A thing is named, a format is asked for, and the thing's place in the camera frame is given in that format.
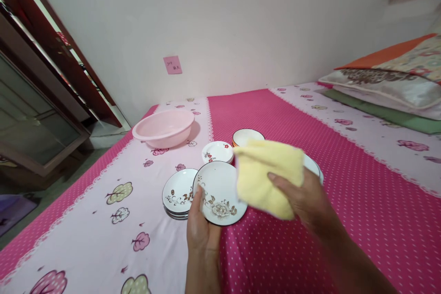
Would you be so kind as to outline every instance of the pink plastic basin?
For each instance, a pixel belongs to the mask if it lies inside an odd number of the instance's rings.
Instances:
[[[188,138],[193,122],[194,114],[188,110],[167,110],[144,118],[132,133],[151,147],[171,148]]]

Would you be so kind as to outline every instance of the lace trim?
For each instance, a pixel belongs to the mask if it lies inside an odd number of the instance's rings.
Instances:
[[[208,124],[208,139],[209,142],[213,142],[215,139],[213,137],[213,123],[211,122],[211,112],[210,112],[210,102],[208,101],[208,98],[205,98],[207,100],[207,124]]]
[[[401,175],[401,177],[403,177],[405,180],[417,185],[419,188],[421,188],[424,192],[436,197],[436,198],[441,198],[441,193],[437,192],[437,191],[433,191],[430,190],[428,188],[426,188],[425,186],[421,185],[418,180],[414,179],[414,178],[409,178],[409,176],[407,176],[406,174],[402,173],[400,171],[400,169],[398,168],[393,168],[392,166],[390,166],[389,164],[387,164],[386,160],[380,159],[378,156],[376,156],[376,154],[374,152],[370,152],[366,149],[366,147],[364,145],[360,145],[356,140],[351,139],[350,137],[348,137],[346,134],[344,134],[343,132],[338,131],[337,129],[335,129],[334,127],[328,125],[325,121],[323,121],[322,119],[318,118],[317,116],[314,116],[310,113],[304,112],[303,110],[297,108],[293,103],[289,102],[288,100],[286,100],[283,96],[277,94],[275,91],[268,89],[272,94],[278,96],[279,98],[281,98],[282,100],[284,100],[285,102],[289,103],[291,106],[293,106],[294,108],[300,110],[302,113],[305,113],[317,120],[319,120],[320,122],[322,122],[323,124],[325,124],[327,127],[329,127],[330,129],[333,129],[335,132],[337,132],[338,134],[340,134],[342,137],[346,138],[347,140],[349,140],[350,142],[356,144],[358,147],[360,147],[366,154],[374,157],[374,159],[376,159],[378,162],[380,162],[381,164],[384,164],[385,166],[387,166],[387,168],[393,172],[396,172],[398,174]]]
[[[85,191],[83,192],[83,194],[79,195],[75,202],[70,205],[66,210],[64,210],[63,215],[58,218],[55,222],[52,223],[52,225],[50,226],[49,230],[44,233],[43,235],[41,235],[40,238],[37,239],[37,241],[35,241],[34,247],[28,251],[25,255],[23,255],[20,260],[18,261],[17,265],[15,266],[14,270],[11,271],[6,277],[4,277],[2,280],[0,280],[0,287],[1,286],[5,286],[7,285],[11,280],[12,277],[20,270],[20,268],[25,264],[25,262],[27,262],[32,255],[37,251],[37,249],[40,247],[40,245],[43,243],[43,241],[45,241],[49,235],[52,233],[52,231],[55,230],[55,228],[61,224],[61,222],[64,220],[64,218],[75,208],[75,206],[82,200],[84,199],[84,197],[86,196],[86,194],[95,186],[95,184],[101,179],[102,175],[105,174],[107,172],[107,170],[113,166],[114,162],[119,159],[119,157],[126,151],[126,149],[133,143],[133,141],[135,140],[135,138],[132,138],[131,140],[129,140],[127,142],[127,144],[118,152],[118,154],[112,159],[112,161],[106,165],[106,168],[104,168],[100,174],[95,177],[95,179],[93,180],[92,184],[90,184]]]

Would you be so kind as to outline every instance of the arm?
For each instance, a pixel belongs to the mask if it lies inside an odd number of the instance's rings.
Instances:
[[[186,294],[219,294],[219,241],[222,229],[209,224],[201,212],[203,189],[198,187],[187,222]]]
[[[304,174],[302,187],[272,173],[268,178],[286,195],[294,213],[320,242],[339,292],[396,294],[387,278],[349,237],[319,178],[306,168]]]

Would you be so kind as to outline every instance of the glass cabinet door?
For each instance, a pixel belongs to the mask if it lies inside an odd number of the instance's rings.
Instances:
[[[45,175],[85,137],[0,52],[0,155]]]

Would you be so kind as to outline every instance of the green blanket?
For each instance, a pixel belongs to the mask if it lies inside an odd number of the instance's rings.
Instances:
[[[427,119],[409,113],[404,113],[395,109],[378,106],[373,103],[362,101],[352,96],[346,95],[337,90],[325,91],[323,92],[323,95],[344,103],[345,105],[348,105],[350,107],[360,109],[365,113],[380,117],[393,124],[407,127],[408,129],[427,134],[441,133],[441,121]]]

